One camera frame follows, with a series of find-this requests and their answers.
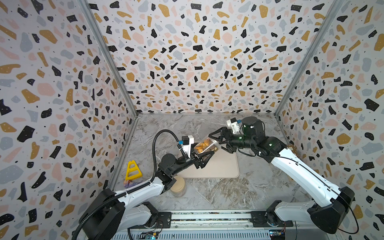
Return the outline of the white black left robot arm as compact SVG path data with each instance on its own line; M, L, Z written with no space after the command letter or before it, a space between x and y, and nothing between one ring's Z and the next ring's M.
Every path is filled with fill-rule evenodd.
M123 191L103 190L80 218L72 239L76 240L80 231L84 231L90 240L110 240L121 230L154 224L158 211L148 199L170 190L179 172L190 166L203 169L213 155L214 151L180 158L166 154L153 180Z

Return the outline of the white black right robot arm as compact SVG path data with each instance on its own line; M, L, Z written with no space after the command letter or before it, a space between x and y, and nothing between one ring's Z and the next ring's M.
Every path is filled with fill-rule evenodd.
M270 226L299 221L312 223L325 233L335 234L352 210L353 190L326 180L300 160L285 143L276 137L268 137L265 124L258 118L228 120L227 126L210 133L209 138L219 145L226 145L224 150L231 154L250 149L256 157L286 173L311 196L311 201L302 203L274 201L265 213L265 221Z

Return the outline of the clear plastic cookie jar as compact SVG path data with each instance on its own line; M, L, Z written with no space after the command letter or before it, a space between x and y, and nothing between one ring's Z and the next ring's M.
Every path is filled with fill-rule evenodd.
M198 143L194 147L194 150L197 154L202 154L202 153L211 152L211 151L216 152L220 148L221 148L221 146L219 145L219 143L216 140L207 137L205 140Z

